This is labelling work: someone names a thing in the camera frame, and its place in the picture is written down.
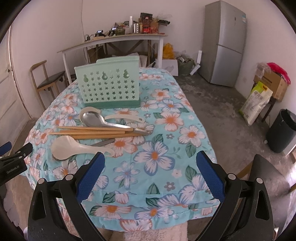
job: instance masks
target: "door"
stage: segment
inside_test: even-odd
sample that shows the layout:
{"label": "door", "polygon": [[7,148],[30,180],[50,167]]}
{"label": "door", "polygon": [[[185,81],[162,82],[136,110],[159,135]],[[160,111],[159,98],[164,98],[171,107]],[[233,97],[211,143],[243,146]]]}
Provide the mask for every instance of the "door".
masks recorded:
{"label": "door", "polygon": [[14,144],[30,119],[18,95],[9,61],[9,31],[0,43],[0,146]]}
{"label": "door", "polygon": [[247,32],[246,14],[221,1],[219,45],[242,53]]}
{"label": "door", "polygon": [[233,87],[239,75],[242,54],[218,46],[211,83]]}

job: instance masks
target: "mint green utensil holder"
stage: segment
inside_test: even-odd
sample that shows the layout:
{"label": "mint green utensil holder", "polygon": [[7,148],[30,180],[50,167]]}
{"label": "mint green utensil holder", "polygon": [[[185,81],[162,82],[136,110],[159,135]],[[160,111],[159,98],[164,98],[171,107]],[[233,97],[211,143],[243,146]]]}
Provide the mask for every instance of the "mint green utensil holder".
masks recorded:
{"label": "mint green utensil holder", "polygon": [[74,69],[85,106],[140,107],[139,56],[98,59]]}

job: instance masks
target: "red cloth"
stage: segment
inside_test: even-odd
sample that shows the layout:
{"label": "red cloth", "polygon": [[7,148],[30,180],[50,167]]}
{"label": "red cloth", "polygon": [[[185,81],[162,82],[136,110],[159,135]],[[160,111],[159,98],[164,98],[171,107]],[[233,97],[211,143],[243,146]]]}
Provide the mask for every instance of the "red cloth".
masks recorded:
{"label": "red cloth", "polygon": [[276,63],[272,63],[272,62],[267,63],[267,64],[273,72],[281,74],[283,76],[283,79],[287,82],[288,85],[291,84],[291,80],[290,80],[287,72],[282,67],[280,67]]}

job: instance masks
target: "chair backrest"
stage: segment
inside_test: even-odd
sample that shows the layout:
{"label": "chair backrest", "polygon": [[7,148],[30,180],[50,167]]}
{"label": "chair backrest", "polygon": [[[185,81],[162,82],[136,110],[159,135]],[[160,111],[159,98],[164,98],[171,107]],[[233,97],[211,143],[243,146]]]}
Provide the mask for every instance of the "chair backrest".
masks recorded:
{"label": "chair backrest", "polygon": [[44,75],[45,75],[45,78],[47,79],[48,78],[48,75],[47,75],[47,72],[46,72],[46,69],[45,69],[45,63],[46,63],[47,60],[43,60],[42,62],[40,63],[37,63],[37,64],[34,64],[31,66],[30,68],[30,72],[31,72],[31,76],[32,76],[32,81],[33,81],[33,84],[34,84],[34,87],[35,89],[37,90],[37,86],[36,86],[36,82],[35,82],[35,79],[34,79],[34,75],[33,75],[33,70],[38,68],[40,65],[43,66],[43,72],[44,72]]}

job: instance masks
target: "yellow plastic bag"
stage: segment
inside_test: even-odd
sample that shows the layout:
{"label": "yellow plastic bag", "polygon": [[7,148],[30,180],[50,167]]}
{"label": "yellow plastic bag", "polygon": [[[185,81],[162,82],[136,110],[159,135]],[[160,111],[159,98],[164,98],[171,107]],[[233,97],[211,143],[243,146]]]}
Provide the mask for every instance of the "yellow plastic bag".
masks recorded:
{"label": "yellow plastic bag", "polygon": [[170,43],[163,46],[163,59],[175,59],[174,49]]}

